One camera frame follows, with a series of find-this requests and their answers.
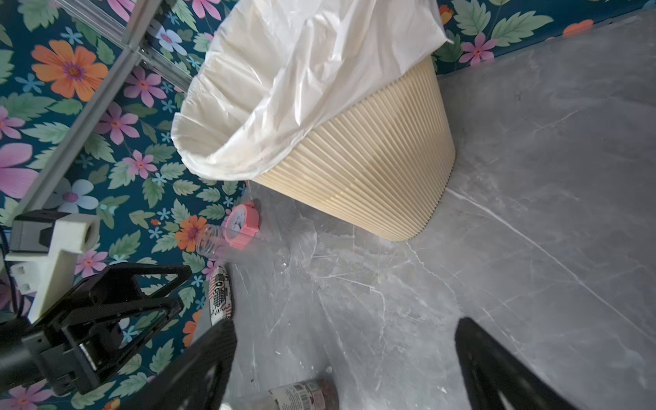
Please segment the clear jar with dried flowers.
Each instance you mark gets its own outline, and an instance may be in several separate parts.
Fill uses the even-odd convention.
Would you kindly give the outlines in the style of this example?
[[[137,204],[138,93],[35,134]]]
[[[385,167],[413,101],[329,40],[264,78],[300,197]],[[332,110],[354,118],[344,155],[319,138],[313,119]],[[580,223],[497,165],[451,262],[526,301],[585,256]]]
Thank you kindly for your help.
[[[221,261],[227,255],[228,242],[219,225],[206,225],[199,233],[196,253],[209,260]]]

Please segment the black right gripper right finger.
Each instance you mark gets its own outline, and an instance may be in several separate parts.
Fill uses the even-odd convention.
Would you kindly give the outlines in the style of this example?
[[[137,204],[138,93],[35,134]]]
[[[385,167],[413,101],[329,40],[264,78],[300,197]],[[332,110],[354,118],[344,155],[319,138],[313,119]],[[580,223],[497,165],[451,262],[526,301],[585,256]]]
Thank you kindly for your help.
[[[473,319],[459,319],[454,342],[472,409],[576,409]]]

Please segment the jar with white lid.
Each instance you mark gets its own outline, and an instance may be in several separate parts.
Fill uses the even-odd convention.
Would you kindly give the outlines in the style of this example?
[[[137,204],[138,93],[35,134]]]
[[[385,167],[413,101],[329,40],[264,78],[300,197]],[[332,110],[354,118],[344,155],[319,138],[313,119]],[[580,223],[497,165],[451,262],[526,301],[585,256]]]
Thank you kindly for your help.
[[[338,410],[338,391],[331,379],[309,379],[270,389],[259,395],[224,401],[232,410]]]

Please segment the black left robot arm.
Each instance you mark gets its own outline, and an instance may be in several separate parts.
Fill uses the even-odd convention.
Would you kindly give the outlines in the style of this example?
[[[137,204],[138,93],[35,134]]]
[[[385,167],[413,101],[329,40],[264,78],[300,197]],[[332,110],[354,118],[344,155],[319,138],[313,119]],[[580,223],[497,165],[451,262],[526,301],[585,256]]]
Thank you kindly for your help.
[[[33,324],[1,325],[1,390],[46,381],[58,396],[97,389],[183,309],[188,266],[120,264],[84,278]]]

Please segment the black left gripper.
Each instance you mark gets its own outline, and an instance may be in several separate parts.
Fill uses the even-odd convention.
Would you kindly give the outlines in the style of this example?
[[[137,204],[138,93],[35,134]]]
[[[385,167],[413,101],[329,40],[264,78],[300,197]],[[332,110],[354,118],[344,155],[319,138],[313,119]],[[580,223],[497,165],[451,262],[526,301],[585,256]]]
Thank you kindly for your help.
[[[30,332],[32,359],[53,391],[85,394],[136,372],[143,348],[182,311],[180,298],[167,296],[191,274],[189,266],[122,263],[82,279],[76,297],[92,305],[60,302]],[[173,279],[147,295],[141,283],[150,276]],[[119,322],[128,318],[137,322],[126,342]]]

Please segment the white plastic bin liner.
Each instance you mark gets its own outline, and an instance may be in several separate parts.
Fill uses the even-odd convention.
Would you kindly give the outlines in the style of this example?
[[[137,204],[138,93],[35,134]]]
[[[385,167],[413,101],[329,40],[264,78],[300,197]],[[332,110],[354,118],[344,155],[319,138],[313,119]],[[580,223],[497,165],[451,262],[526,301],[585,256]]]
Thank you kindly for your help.
[[[203,179],[254,179],[447,42],[435,1],[241,1],[174,116]]]

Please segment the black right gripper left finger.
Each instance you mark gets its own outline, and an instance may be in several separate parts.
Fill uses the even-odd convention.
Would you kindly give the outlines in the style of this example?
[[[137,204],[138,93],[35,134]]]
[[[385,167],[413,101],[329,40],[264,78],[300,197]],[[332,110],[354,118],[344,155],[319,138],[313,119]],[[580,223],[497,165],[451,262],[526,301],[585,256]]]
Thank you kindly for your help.
[[[232,320],[212,326],[121,409],[218,409],[237,349]]]

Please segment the cream ribbed trash bin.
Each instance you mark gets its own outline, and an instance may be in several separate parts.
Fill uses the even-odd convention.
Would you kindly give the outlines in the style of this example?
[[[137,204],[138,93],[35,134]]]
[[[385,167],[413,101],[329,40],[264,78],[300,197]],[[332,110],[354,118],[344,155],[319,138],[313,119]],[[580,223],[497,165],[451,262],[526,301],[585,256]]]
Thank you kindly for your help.
[[[456,149],[432,59],[314,129],[257,183],[389,241],[426,227]]]

